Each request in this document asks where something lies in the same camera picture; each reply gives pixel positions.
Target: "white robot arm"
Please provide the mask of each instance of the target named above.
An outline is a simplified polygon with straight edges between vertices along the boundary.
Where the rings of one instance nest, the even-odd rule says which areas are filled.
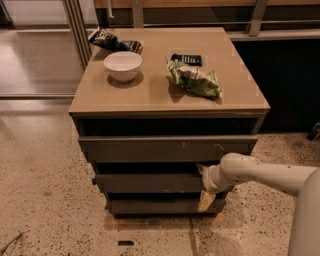
[[[283,193],[298,197],[291,229],[289,256],[319,255],[320,244],[320,168],[264,164],[254,157],[229,153],[219,165],[198,165],[204,191],[199,211],[206,211],[215,194],[227,187],[257,181]]]

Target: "drawer cabinet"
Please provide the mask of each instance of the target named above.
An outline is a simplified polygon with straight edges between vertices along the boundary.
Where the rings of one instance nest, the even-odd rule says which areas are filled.
[[[114,81],[93,48],[69,113],[112,214],[196,214],[202,189],[196,163],[250,154],[270,106],[222,28],[112,29],[143,42],[139,77]],[[164,56],[202,56],[223,97],[210,100],[170,82]],[[228,191],[207,212],[222,210]]]

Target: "white bowl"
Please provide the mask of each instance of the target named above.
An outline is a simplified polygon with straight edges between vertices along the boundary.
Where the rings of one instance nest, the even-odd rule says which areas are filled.
[[[141,63],[141,56],[134,52],[112,53],[103,62],[110,76],[121,83],[132,81],[139,74]]]

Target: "wooden tabletop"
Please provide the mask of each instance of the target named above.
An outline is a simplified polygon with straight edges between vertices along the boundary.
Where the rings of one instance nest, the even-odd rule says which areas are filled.
[[[138,77],[129,84],[113,80],[103,65],[110,51],[95,47],[69,112],[114,114],[138,112],[267,113],[270,106],[222,28],[110,29],[120,40],[143,45]],[[223,91],[210,100],[169,82],[165,57],[200,54],[203,72],[214,70]]]

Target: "floor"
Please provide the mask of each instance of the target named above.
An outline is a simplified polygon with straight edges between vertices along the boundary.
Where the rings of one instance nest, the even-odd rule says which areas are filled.
[[[74,92],[81,79],[69,33],[0,30],[0,49],[1,93]],[[216,218],[114,219],[70,103],[0,101],[0,248],[22,232],[4,255],[287,255],[295,199],[255,182],[229,193]],[[306,134],[258,137],[262,162],[320,165],[320,141]]]

